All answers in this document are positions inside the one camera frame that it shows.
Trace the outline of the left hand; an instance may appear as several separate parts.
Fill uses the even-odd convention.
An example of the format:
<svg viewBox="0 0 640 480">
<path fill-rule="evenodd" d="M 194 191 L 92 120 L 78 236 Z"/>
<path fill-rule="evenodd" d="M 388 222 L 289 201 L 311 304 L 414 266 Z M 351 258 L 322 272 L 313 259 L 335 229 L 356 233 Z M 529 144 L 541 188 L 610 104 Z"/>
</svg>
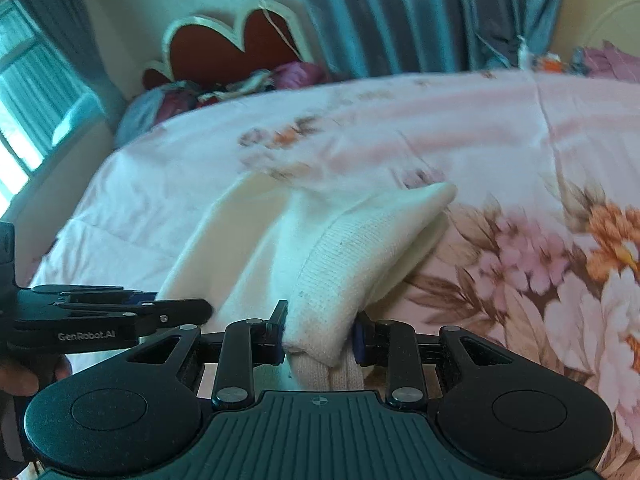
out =
<svg viewBox="0 0 640 480">
<path fill-rule="evenodd" d="M 72 374 L 72 366 L 66 356 L 57 356 L 42 376 L 61 380 Z M 0 387 L 10 396 L 33 396 L 39 390 L 39 377 L 36 372 L 10 358 L 1 359 Z"/>
</svg>

